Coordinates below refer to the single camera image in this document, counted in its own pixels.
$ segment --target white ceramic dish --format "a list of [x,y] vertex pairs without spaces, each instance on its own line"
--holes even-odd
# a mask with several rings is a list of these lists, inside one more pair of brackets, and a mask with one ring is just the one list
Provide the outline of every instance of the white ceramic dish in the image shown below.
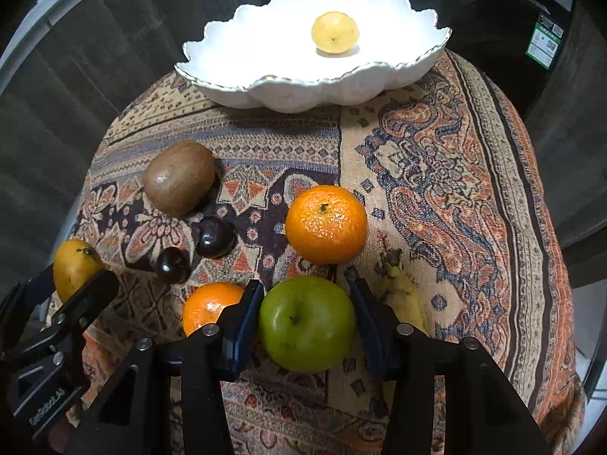
[[[317,50],[314,20],[348,14],[360,30],[354,48]],[[209,22],[204,39],[183,44],[177,72],[208,98],[233,108],[266,106],[298,113],[319,105],[360,104],[382,90],[409,85],[432,67],[451,29],[436,28],[432,9],[409,0],[271,0],[241,5],[228,22]]]

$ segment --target bowl rim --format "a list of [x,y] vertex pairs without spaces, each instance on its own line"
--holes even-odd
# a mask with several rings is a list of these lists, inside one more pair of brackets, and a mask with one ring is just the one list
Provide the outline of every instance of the bowl rim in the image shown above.
[[[249,3],[245,3],[244,5],[240,5],[235,10],[234,16],[231,19],[229,19],[229,20],[211,20],[211,21],[207,22],[204,26],[203,38],[201,39],[201,41],[186,41],[183,43],[183,45],[181,45],[181,50],[183,51],[183,54],[185,55],[187,62],[192,61],[192,58],[190,57],[189,53],[187,52],[187,45],[203,42],[207,38],[208,26],[210,26],[211,24],[217,24],[217,23],[227,24],[229,22],[232,22],[233,20],[236,19],[238,10],[243,6],[255,6],[257,8],[264,8],[264,7],[267,7],[268,5],[270,5],[272,3],[272,1],[273,0],[270,0],[268,3],[266,3],[266,5],[251,5]],[[434,10],[433,8],[415,10],[415,9],[411,8],[409,0],[406,0],[406,1],[409,3],[409,8],[411,9],[412,12],[421,13],[421,12],[428,11],[428,10],[431,11],[434,16],[434,23],[433,23],[432,27],[434,29],[438,29],[436,27],[436,25],[438,24],[438,13],[436,12],[436,10]],[[243,86],[243,85],[226,86],[226,85],[220,85],[220,84],[213,83],[213,82],[208,82],[206,80],[201,80],[200,78],[194,77],[193,75],[186,72],[183,68],[181,68],[180,64],[185,63],[185,62],[175,63],[174,68],[178,74],[182,75],[184,78],[187,78],[187,80],[191,81],[193,84],[200,86],[200,87],[215,90],[217,92],[248,92],[248,91],[250,91],[254,88],[257,88],[259,86],[262,86],[266,83],[287,83],[287,84],[299,85],[299,86],[304,86],[304,87],[314,87],[314,86],[318,86],[318,85],[330,85],[330,84],[339,82],[341,80],[344,80],[345,78],[348,78],[352,75],[355,75],[361,71],[364,71],[364,70],[367,70],[370,68],[390,68],[394,71],[400,71],[404,68],[411,68],[412,66],[417,65],[418,63],[420,63],[421,61],[426,59],[426,57],[430,56],[430,54],[434,53],[436,50],[443,48],[447,44],[447,41],[451,37],[451,33],[453,33],[453,29],[451,29],[450,27],[442,27],[441,29],[447,30],[447,33],[446,33],[444,39],[442,39],[442,41],[439,44],[434,45],[432,48],[428,49],[425,53],[418,56],[413,62],[400,62],[400,63],[397,63],[396,65],[390,65],[388,62],[367,62],[367,63],[363,63],[362,65],[358,65],[358,66],[354,67],[352,70],[345,72],[344,74],[342,74],[339,77],[333,77],[333,78],[318,78],[317,80],[300,80],[298,78],[277,77],[276,75],[268,74],[268,75],[264,75],[263,77],[260,77],[256,80],[254,80],[251,84],[249,84],[247,86]]]

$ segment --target banana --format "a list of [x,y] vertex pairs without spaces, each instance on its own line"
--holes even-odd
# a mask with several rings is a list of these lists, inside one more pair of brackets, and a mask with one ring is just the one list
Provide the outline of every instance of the banana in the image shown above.
[[[408,322],[431,337],[428,318],[420,299],[417,286],[404,269],[402,250],[394,250],[384,258],[387,276],[384,278],[384,294],[381,301],[388,304],[400,322]],[[382,383],[382,392],[388,409],[392,411],[395,381]]]

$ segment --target green and white sticker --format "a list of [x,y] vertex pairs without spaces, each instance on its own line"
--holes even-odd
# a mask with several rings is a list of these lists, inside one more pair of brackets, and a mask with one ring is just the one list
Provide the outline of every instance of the green and white sticker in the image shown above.
[[526,54],[545,69],[549,69],[560,45],[561,39],[537,22],[533,28]]

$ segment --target table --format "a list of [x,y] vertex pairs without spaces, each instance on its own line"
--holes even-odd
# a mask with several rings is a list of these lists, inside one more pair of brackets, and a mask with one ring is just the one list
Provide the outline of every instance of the table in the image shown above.
[[[221,183],[184,220],[156,210],[141,174],[163,148],[195,139],[217,159]],[[182,336],[181,307],[213,280],[266,288],[327,269],[302,261],[284,236],[293,199],[339,184],[365,205],[368,238],[353,264],[380,285],[381,256],[403,249],[435,336],[475,336],[491,352],[541,426],[554,453],[570,453],[585,398],[575,373],[572,303],[525,127],[487,77],[445,52],[420,81],[355,107],[298,115],[232,110],[171,73],[111,124],[87,173],[75,238],[93,244],[121,282],[89,328],[84,363],[90,402],[133,342]],[[232,222],[236,248],[218,261],[194,252],[203,216]],[[166,246],[192,258],[183,285],[166,286],[151,262]],[[345,286],[343,268],[338,283]],[[180,389],[173,389],[179,423]],[[319,374],[281,369],[257,345],[236,383],[223,385],[236,453],[377,453],[387,409],[360,343]],[[433,452],[443,446],[444,384],[436,379]],[[180,430],[173,446],[183,450]]]

